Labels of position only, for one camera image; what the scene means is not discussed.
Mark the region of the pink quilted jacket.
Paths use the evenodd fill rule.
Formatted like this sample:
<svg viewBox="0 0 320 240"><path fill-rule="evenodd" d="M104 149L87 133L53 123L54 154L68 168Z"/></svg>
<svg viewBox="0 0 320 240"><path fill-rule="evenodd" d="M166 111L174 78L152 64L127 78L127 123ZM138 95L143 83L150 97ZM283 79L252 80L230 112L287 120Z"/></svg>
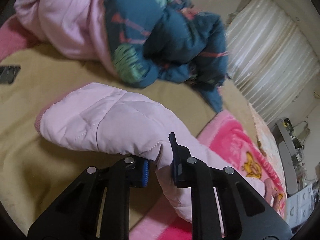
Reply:
<svg viewBox="0 0 320 240"><path fill-rule="evenodd" d="M201 144L169 109L148 97L101 83L89 83L44 108L36 130L46 140L74 151L132 154L156 164L156 176L176 213L191 221L191 191L178 189L171 177L169 134L208 166L228 163Z"/></svg>

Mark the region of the grey wall shelf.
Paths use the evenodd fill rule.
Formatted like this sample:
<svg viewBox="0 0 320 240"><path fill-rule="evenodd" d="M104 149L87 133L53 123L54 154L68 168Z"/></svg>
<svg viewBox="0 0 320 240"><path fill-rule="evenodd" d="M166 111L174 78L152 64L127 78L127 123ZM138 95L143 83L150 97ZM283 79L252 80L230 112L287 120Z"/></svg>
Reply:
<svg viewBox="0 0 320 240"><path fill-rule="evenodd" d="M283 166L286 192L291 196L307 185L308 175L303 165L304 145L296 135L289 118L278 119L272 128L272 134Z"/></svg>

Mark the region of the black remote on bed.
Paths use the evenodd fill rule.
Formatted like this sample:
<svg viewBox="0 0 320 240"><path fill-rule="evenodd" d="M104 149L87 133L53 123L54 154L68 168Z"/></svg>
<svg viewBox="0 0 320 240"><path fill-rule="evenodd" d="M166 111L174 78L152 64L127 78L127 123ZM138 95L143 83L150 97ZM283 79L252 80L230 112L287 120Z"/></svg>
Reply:
<svg viewBox="0 0 320 240"><path fill-rule="evenodd" d="M0 84L12 84L20 70L17 65L0 66Z"/></svg>

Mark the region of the white drawer cabinet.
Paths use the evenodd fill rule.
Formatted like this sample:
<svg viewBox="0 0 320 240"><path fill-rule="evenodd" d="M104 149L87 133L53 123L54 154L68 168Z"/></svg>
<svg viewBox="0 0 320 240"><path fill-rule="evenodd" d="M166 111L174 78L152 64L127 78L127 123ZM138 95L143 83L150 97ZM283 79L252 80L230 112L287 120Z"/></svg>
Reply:
<svg viewBox="0 0 320 240"><path fill-rule="evenodd" d="M285 221L292 229L300 226L308 220L314 208L315 200L313 188L312 185L309 184L299 192L287 198Z"/></svg>

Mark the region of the pink cartoon fleece blanket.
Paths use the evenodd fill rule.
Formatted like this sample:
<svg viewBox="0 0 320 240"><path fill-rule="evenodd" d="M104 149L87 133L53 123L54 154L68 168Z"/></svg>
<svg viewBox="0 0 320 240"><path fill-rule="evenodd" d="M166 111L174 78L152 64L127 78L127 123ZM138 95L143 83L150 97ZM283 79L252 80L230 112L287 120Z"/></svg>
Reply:
<svg viewBox="0 0 320 240"><path fill-rule="evenodd" d="M267 183L271 205L285 217L286 192L271 165L258 147L255 124L250 137L240 121L224 110L217 114L197 137L246 178ZM147 215L130 231L130 239L191 239L191 224L178 217L165 197L161 197Z"/></svg>

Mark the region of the blue flamingo print duvet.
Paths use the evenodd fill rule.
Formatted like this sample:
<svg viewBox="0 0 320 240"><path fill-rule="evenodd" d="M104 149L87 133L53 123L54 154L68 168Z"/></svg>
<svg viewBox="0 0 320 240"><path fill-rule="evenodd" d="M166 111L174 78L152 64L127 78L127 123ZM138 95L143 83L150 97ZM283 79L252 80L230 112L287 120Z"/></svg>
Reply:
<svg viewBox="0 0 320 240"><path fill-rule="evenodd" d="M20 24L75 60L96 60L133 88L187 83L215 112L227 75L225 27L191 0L16 0Z"/></svg>

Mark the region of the white striped curtain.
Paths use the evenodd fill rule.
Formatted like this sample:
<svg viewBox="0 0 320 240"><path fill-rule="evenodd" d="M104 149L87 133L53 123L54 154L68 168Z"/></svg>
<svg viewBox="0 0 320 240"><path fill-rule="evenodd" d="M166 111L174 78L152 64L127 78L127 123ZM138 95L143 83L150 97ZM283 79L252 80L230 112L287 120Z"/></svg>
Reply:
<svg viewBox="0 0 320 240"><path fill-rule="evenodd" d="M226 35L228 74L267 124L319 73L305 35L273 0L251 0Z"/></svg>

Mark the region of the peach white patterned blanket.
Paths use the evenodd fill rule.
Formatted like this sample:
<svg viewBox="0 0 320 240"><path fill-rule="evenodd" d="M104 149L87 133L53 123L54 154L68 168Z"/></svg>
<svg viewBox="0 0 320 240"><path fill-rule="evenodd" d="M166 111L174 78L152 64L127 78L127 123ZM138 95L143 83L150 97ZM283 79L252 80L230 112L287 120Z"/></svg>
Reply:
<svg viewBox="0 0 320 240"><path fill-rule="evenodd" d="M283 190L286 192L285 174L276 140L267 123L250 103L248 105L255 124L259 150L277 174Z"/></svg>

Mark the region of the tan bed sheet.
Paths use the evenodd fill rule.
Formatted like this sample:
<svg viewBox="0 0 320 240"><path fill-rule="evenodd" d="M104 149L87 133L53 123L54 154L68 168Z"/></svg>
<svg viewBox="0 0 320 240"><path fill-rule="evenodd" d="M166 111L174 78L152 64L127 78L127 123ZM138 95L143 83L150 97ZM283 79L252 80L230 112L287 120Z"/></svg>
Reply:
<svg viewBox="0 0 320 240"><path fill-rule="evenodd" d="M100 63L69 60L48 44L2 65L21 68L14 83L1 85L1 203L23 233L86 168L126 154L151 161L147 187L130 191L135 226L171 195L171 132L193 155L209 153L196 136L215 113L183 83L130 88Z"/></svg>

